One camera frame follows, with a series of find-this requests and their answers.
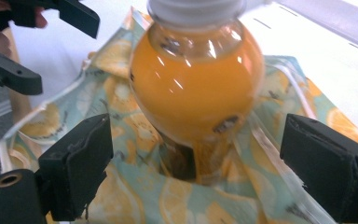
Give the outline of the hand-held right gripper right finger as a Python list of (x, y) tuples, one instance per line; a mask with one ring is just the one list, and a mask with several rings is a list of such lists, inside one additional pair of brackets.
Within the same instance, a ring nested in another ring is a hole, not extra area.
[(338, 223), (358, 223), (358, 143), (321, 122), (286, 116), (280, 157)]

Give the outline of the orange juice bottle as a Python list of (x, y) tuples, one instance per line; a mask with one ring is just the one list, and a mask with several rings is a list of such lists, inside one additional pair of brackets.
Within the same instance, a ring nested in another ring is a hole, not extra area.
[(210, 185), (263, 84), (264, 57), (240, 17), (246, 0), (148, 0), (130, 85), (182, 179)]

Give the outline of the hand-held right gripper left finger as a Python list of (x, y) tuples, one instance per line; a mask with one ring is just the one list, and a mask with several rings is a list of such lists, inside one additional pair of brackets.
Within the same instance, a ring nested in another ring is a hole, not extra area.
[(107, 114), (82, 120), (38, 158), (39, 172), (52, 186), (55, 220), (81, 217), (106, 178), (105, 168), (112, 158)]

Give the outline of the lemon print fabric bag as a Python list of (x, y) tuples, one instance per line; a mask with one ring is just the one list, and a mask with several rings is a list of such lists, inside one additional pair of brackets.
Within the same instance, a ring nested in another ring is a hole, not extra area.
[(42, 152), (81, 120), (106, 113), (114, 158), (89, 210), (90, 224), (335, 224), (279, 156), (288, 114), (314, 115), (358, 143), (358, 128), (289, 56), (266, 58), (261, 99), (238, 132), (213, 187), (170, 177), (158, 132), (135, 103), (127, 76), (131, 48), (150, 23), (131, 9), (120, 28), (65, 90), (0, 140), (5, 171), (36, 170)]

